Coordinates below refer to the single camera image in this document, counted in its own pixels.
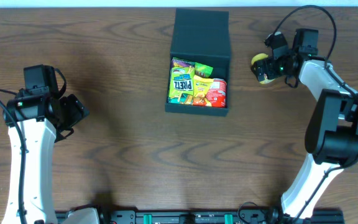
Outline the yellow Mentos candy bottle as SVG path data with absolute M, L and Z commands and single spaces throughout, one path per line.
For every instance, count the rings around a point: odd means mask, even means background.
M 267 54 L 261 53 L 254 56 L 250 68 L 257 81 L 262 85 L 266 85 L 275 79 L 273 58 Z

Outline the red potato chips can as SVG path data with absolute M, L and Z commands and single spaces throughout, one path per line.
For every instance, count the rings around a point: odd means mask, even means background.
M 206 94 L 206 98 L 211 103 L 212 107 L 226 107 L 226 87 L 227 83 L 225 80 L 219 78 L 213 79 L 213 82 Z

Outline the green Pretz snack box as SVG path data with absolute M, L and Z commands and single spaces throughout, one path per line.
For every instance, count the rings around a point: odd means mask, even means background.
M 195 63 L 180 58 L 172 58 L 168 103 L 192 105 L 194 94 Z

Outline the yellow Julies biscuit packet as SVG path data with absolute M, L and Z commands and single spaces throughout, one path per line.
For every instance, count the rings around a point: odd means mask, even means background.
M 213 83 L 212 78 L 202 78 L 197 75 L 194 76 L 194 91 L 193 91 L 193 106 L 208 106 L 211 107 L 211 102 L 206 95 Z

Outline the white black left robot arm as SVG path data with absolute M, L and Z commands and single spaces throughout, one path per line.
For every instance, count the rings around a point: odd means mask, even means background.
M 12 160 L 3 223 L 100 223 L 97 208 L 80 208 L 58 218 L 53 204 L 53 148 L 64 139 L 63 131 L 72 134 L 73 126 L 88 116 L 85 106 L 75 95 L 56 98 L 22 90 L 7 109 Z

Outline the black gift box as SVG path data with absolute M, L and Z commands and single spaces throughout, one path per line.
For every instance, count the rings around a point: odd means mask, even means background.
M 231 62 L 228 22 L 228 12 L 177 9 L 170 48 L 170 70 L 173 57 L 213 67 L 213 72 L 209 78 L 223 79 L 227 83 L 226 107 L 172 104 L 166 100 L 165 111 L 211 116 L 227 115 L 229 111 L 229 69 Z

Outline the Haribo worms candy bag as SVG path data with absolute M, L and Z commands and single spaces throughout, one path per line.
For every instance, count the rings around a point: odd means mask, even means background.
M 209 78 L 212 72 L 213 67 L 198 62 L 195 63 L 195 75 L 202 78 Z

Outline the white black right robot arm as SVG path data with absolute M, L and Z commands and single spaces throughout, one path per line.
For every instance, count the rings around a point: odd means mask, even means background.
M 305 161 L 280 206 L 264 223 L 309 223 L 314 207 L 333 179 L 358 163 L 358 92 L 334 71 L 331 62 L 311 53 L 279 58 L 258 54 L 251 60 L 258 81 L 295 77 L 316 99 L 305 133 Z

